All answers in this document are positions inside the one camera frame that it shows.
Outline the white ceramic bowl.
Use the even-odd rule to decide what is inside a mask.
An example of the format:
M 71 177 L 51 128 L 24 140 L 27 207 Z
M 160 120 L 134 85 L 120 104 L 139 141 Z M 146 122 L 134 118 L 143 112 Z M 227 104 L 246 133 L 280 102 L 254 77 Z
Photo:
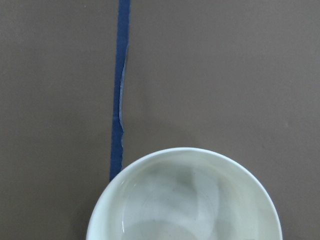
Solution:
M 177 147 L 148 154 L 111 180 L 88 240 L 281 240 L 276 208 L 257 178 L 219 153 Z

